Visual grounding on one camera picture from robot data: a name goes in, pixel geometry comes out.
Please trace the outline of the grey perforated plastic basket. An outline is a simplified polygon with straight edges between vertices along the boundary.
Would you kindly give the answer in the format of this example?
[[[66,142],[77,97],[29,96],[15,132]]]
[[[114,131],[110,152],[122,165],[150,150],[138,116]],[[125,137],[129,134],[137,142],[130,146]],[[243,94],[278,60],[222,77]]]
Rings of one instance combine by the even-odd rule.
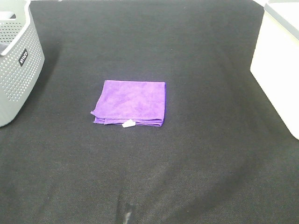
[[[44,53],[29,0],[0,2],[0,125],[10,123],[30,95]]]

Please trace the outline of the purple towel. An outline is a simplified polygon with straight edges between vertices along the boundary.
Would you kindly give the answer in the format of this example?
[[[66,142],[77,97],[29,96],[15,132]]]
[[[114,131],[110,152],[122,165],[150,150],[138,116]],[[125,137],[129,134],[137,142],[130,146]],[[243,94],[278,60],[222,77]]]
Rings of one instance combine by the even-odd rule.
[[[95,124],[122,125],[132,120],[136,126],[161,127],[165,105],[165,82],[106,80],[91,114]]]

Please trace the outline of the black table cloth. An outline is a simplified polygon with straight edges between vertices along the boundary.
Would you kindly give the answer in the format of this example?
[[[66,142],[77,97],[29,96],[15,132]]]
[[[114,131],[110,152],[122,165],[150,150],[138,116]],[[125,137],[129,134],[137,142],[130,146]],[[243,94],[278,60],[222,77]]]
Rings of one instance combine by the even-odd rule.
[[[45,55],[0,130],[3,224],[296,224],[299,142],[249,68],[251,0],[33,1]],[[166,83],[162,127],[93,122],[105,80]]]

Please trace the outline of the white storage box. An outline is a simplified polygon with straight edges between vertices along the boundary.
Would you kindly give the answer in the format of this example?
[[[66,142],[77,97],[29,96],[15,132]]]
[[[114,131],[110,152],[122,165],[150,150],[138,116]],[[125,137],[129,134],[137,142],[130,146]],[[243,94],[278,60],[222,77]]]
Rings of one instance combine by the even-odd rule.
[[[269,0],[250,71],[280,118],[299,137],[299,2]]]

